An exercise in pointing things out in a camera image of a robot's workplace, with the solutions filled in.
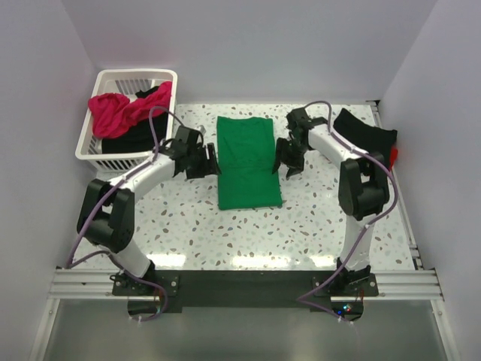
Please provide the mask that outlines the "green t-shirt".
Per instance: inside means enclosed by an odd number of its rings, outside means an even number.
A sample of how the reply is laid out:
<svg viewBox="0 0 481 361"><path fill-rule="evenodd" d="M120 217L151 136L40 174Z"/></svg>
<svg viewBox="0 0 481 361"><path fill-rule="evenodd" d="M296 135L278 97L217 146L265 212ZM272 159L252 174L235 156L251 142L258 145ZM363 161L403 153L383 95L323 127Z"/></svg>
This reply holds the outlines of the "green t-shirt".
<svg viewBox="0 0 481 361"><path fill-rule="evenodd" d="M272 172L273 120L218 117L216 136L221 169L217 186L219 209L280 207L283 200L279 175Z"/></svg>

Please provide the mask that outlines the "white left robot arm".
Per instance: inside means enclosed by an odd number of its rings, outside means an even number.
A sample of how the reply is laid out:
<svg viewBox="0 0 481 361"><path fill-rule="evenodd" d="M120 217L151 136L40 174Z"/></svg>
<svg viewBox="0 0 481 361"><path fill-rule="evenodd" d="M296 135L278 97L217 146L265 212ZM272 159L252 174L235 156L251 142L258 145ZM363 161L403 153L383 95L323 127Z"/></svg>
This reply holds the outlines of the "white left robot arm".
<svg viewBox="0 0 481 361"><path fill-rule="evenodd" d="M106 251L125 273L139 295L156 285L155 264L136 245L135 205L153 188L184 173L186 179L220 175L215 146L205 143L197 129L180 126L174 138L153 148L151 155L133 169L105 181L92 180L77 221L77 240L86 239Z"/></svg>

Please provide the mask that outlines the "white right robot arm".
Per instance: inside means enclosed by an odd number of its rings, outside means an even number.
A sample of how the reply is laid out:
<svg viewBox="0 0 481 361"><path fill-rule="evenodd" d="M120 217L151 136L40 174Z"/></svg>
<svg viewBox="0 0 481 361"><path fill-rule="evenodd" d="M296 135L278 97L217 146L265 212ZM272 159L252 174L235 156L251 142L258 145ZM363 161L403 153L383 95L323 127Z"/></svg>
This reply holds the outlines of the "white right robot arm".
<svg viewBox="0 0 481 361"><path fill-rule="evenodd" d="M375 222L384 216L388 203L389 170L383 155L370 152L348 140L335 130L332 109L328 117L312 118L305 107L290 111L287 116L287 138L278 138L272 172L287 167L287 178L304 170L304 155L315 150L339 170L338 202L346 215L346 232L338 266L346 269L335 276L337 291L352 295L362 285L357 272L370 267L370 247Z"/></svg>

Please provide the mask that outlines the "black t-shirt in basket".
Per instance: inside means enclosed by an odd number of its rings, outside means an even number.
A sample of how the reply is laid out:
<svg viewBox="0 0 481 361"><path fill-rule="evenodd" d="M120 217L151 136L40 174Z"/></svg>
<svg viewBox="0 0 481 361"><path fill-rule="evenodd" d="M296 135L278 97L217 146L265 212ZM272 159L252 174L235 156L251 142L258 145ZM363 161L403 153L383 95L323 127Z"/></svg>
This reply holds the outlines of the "black t-shirt in basket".
<svg viewBox="0 0 481 361"><path fill-rule="evenodd" d="M142 94L146 96L147 91L138 91L135 96L137 98ZM101 152L103 154L138 153L151 150L154 147L155 140L160 140L166 136L167 125L168 114L163 110L156 110L153 112L152 126L147 119L131 127L118 138L99 138Z"/></svg>

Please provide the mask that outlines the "black folded t-shirt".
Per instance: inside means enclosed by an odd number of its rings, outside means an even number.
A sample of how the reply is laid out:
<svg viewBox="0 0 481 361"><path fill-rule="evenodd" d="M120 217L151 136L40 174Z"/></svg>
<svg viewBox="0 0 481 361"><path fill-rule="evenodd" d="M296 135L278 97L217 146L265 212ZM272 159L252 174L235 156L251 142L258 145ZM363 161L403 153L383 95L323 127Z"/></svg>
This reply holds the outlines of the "black folded t-shirt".
<svg viewBox="0 0 481 361"><path fill-rule="evenodd" d="M355 117L346 108L342 108L334 120L334 129L346 140L369 153L380 153L389 163L392 147L396 147L397 130L385 130L369 126Z"/></svg>

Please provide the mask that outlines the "red folded t-shirt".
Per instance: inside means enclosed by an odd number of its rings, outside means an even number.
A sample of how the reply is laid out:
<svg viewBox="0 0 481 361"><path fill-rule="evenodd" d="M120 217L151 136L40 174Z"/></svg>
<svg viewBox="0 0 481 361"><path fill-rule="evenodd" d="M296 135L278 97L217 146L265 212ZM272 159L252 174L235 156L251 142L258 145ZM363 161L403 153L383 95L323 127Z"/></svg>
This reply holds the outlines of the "red folded t-shirt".
<svg viewBox="0 0 481 361"><path fill-rule="evenodd" d="M397 147L392 147L389 157L389 169L392 170L394 164L398 158L398 149Z"/></svg>

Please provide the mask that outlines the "pink t-shirt in basket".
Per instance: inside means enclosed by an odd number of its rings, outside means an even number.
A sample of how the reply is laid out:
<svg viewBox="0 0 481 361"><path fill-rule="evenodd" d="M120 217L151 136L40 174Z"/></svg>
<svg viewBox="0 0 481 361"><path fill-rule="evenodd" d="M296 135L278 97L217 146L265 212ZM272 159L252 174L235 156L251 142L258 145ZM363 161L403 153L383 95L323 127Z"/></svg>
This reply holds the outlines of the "pink t-shirt in basket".
<svg viewBox="0 0 481 361"><path fill-rule="evenodd" d="M155 106L169 108L172 82L165 81L131 102L119 93L105 93L88 101L92 114L92 133L96 138L118 138L131 127L148 119Z"/></svg>

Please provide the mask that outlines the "white plastic laundry basket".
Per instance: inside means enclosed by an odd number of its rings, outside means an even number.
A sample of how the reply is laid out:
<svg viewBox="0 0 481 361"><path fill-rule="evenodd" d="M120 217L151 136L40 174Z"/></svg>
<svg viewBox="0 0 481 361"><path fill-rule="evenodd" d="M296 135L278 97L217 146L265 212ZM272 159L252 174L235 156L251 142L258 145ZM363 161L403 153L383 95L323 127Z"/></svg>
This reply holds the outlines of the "white plastic laundry basket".
<svg viewBox="0 0 481 361"><path fill-rule="evenodd" d="M126 171L145 160L153 139L148 116L154 110L157 138L174 127L177 73L161 68L100 71L83 121L75 156L100 171Z"/></svg>

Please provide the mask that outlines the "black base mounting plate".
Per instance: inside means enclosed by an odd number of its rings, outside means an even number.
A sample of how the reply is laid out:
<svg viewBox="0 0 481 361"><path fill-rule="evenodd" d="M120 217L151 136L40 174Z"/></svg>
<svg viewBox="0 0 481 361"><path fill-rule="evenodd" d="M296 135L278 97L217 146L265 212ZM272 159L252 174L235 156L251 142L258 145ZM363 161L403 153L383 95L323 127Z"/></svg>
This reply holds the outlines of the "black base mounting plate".
<svg viewBox="0 0 481 361"><path fill-rule="evenodd" d="M366 297L379 294L374 274L342 271L178 271L156 270L150 282L118 272L110 276L114 296L128 299L130 315L180 313L184 308L300 308L333 311L357 320Z"/></svg>

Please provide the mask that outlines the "aluminium front rail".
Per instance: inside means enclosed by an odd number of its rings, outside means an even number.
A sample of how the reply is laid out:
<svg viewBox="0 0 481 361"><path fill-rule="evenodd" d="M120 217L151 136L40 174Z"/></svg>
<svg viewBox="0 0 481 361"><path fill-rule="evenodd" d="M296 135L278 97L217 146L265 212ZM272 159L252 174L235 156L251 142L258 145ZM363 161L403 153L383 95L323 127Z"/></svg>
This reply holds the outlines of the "aluminium front rail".
<svg viewBox="0 0 481 361"><path fill-rule="evenodd" d="M58 269L47 297L49 299L112 299L115 269ZM435 270L378 271L375 273L379 301L443 301L443 292Z"/></svg>

